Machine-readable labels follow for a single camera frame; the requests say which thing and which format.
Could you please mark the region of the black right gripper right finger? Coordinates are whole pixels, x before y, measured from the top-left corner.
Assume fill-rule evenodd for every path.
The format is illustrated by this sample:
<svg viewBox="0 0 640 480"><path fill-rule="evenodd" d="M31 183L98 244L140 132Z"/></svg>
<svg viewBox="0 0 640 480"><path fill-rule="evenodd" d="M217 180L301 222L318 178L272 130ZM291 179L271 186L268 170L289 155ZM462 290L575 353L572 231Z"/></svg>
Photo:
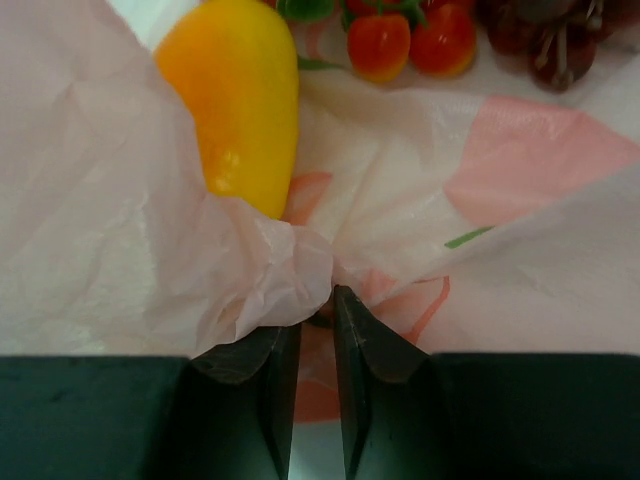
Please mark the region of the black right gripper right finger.
<svg viewBox="0 0 640 480"><path fill-rule="evenodd" d="M639 359L429 355L333 293L350 479L635 479Z"/></svg>

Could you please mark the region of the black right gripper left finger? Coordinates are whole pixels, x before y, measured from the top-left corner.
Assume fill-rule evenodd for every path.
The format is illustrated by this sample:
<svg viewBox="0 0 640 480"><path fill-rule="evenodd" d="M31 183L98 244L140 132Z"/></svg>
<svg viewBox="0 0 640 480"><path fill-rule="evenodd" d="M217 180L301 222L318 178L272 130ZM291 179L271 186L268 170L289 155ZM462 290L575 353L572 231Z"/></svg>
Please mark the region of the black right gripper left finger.
<svg viewBox="0 0 640 480"><path fill-rule="evenodd" d="M6 356L5 479L284 479L299 327L195 359Z"/></svg>

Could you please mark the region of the pink plastic bag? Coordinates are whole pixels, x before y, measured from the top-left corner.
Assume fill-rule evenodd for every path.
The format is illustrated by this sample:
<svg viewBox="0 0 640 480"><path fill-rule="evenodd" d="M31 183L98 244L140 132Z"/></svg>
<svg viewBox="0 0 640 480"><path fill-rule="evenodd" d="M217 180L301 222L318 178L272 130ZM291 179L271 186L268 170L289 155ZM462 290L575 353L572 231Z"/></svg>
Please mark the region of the pink plastic bag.
<svg viewBox="0 0 640 480"><path fill-rule="evenodd" d="M1 5L1 351L193 357L347 285L430 352L639 350L639 58L553 100L484 54L374 87L293 35L282 220L208 194L151 48L184 1Z"/></svg>

